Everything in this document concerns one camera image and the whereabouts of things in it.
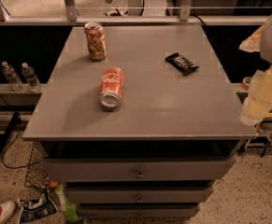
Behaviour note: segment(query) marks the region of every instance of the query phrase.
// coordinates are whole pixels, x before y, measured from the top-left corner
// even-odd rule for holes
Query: can lying on side
[[[110,67],[102,76],[99,100],[104,107],[114,108],[121,104],[123,72],[120,68]]]

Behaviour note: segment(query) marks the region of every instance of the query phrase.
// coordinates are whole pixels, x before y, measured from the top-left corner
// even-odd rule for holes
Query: black wrapper
[[[165,60],[171,63],[183,75],[187,75],[193,72],[194,70],[196,70],[197,68],[199,68],[198,65],[195,65],[194,63],[190,62],[184,56],[179,55],[179,53],[174,53],[172,55],[169,55],[168,57],[165,58]]]

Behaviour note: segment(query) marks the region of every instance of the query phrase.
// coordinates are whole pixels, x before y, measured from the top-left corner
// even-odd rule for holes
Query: drawer handle
[[[141,169],[137,170],[136,179],[143,179],[143,178],[144,178],[144,175],[142,173],[142,170]]]
[[[141,196],[138,196],[136,199],[136,203],[144,203],[143,199],[141,198]]]

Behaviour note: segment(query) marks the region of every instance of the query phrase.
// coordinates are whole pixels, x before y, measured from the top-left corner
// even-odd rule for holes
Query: green object
[[[54,189],[54,192],[59,196],[61,208],[63,211],[64,219],[66,224],[80,224],[82,223],[82,218],[79,217],[77,213],[77,206],[71,203],[63,193],[64,187],[60,184]]]

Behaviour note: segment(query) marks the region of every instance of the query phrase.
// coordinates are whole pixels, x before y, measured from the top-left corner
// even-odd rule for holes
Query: red soda can
[[[88,41],[88,51],[93,60],[103,60],[107,57],[105,31],[100,23],[85,24],[85,34]]]
[[[122,100],[123,72],[117,67],[110,67],[104,72],[100,85],[99,99],[107,108],[120,105]]]

